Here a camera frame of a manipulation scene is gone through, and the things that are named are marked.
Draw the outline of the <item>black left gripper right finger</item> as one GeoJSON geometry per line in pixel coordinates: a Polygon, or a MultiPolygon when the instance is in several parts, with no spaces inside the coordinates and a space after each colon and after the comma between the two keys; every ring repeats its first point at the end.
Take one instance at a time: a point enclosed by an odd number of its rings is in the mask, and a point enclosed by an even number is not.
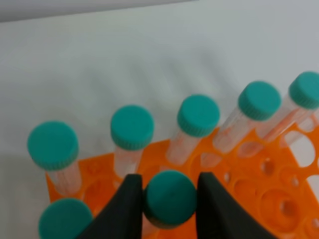
{"type": "Polygon", "coordinates": [[[227,192],[214,174],[197,183],[196,233],[199,239],[274,239],[227,192]]]}

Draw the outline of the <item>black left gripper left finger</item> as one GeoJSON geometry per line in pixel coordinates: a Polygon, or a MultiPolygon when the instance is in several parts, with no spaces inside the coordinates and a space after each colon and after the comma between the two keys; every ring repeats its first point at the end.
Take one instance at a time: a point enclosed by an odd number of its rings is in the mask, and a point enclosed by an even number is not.
{"type": "Polygon", "coordinates": [[[143,224],[142,176],[127,175],[109,203],[78,239],[140,239],[143,224]]]}

